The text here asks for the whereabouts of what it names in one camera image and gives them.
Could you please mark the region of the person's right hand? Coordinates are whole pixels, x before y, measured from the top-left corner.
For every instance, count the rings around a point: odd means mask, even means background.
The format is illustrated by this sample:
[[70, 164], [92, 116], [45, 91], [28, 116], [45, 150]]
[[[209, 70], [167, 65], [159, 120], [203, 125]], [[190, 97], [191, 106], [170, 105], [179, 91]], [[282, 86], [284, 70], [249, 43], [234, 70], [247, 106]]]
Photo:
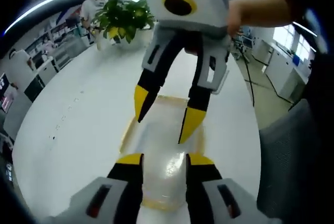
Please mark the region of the person's right hand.
[[234, 37], [241, 26], [250, 26], [247, 14], [248, 0], [230, 0], [229, 13], [227, 17], [227, 32], [230, 37]]

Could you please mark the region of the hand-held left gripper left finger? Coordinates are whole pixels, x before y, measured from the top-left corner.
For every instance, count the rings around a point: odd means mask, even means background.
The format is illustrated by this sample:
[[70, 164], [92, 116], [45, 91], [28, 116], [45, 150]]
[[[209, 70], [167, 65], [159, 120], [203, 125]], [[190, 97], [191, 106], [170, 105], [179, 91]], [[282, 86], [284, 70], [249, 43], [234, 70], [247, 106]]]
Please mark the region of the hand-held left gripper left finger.
[[144, 155], [126, 155], [106, 177], [98, 177], [74, 194], [69, 207], [44, 223], [136, 223], [142, 201]]

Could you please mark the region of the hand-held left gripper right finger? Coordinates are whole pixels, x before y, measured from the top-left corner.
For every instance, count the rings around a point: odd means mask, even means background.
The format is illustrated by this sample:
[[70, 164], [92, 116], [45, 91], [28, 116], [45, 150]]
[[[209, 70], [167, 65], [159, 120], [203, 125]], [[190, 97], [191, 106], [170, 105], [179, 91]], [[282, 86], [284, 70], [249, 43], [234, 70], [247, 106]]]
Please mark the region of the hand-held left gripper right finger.
[[238, 183], [224, 179], [211, 159], [189, 153], [186, 161], [190, 223], [282, 223], [263, 214], [253, 195]]

